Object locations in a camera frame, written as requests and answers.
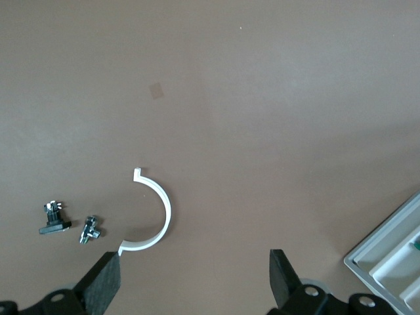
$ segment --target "silver metal fitting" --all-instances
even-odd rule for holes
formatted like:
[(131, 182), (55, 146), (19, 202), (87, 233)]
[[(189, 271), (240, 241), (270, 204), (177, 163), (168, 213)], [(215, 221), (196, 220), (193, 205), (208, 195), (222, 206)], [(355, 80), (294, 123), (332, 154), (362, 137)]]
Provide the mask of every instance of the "silver metal fitting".
[(85, 226), (79, 239), (80, 244), (86, 244), (90, 238), (98, 238), (100, 236), (100, 230), (95, 230), (97, 224), (98, 219), (93, 215), (86, 218)]

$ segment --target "white curved bracket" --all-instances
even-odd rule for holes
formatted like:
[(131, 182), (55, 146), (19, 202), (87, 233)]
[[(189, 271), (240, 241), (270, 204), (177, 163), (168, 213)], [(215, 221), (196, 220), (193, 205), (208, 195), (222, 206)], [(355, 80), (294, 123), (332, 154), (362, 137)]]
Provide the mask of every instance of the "white curved bracket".
[(169, 201), (168, 195), (163, 190), (163, 188), (154, 180), (151, 180), (150, 178), (141, 176), (142, 169), (140, 167), (137, 167), (134, 170), (134, 181), (139, 182), (141, 184), (145, 184), (146, 186), (149, 186), (151, 189), (153, 189), (159, 197), (162, 199), (162, 202), (165, 206), (165, 212), (166, 212), (166, 219), (165, 219), (165, 225), (163, 225), (163, 228), (159, 233), (157, 233), (153, 238), (150, 238), (146, 241), (126, 241), (123, 240), (121, 245), (118, 249), (118, 255), (121, 256), (123, 251), (142, 251), (143, 249), (149, 248), (153, 245), (155, 245), (166, 233), (169, 222), (171, 221), (171, 202)]

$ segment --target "white c-shaped plastic part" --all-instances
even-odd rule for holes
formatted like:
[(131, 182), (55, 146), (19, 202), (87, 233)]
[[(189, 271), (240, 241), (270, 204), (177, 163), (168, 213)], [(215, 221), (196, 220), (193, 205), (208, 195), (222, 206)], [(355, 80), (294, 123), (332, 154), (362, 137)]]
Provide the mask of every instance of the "white c-shaped plastic part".
[(162, 199), (162, 202), (165, 206), (165, 212), (166, 212), (166, 219), (165, 219), (165, 225), (163, 225), (163, 228), (159, 233), (157, 233), (153, 238), (150, 238), (146, 241), (126, 241), (123, 240), (121, 245), (118, 249), (118, 255), (121, 256), (123, 251), (142, 251), (143, 249), (149, 248), (153, 245), (155, 245), (166, 233), (169, 222), (171, 222), (171, 202), (169, 201), (168, 195), (163, 190), (163, 188), (154, 180), (151, 180), (150, 178), (141, 176), (142, 169), (140, 167), (137, 167), (134, 170), (134, 181), (139, 182), (141, 184), (145, 184), (146, 186), (149, 186), (151, 189), (153, 189), (159, 197)]

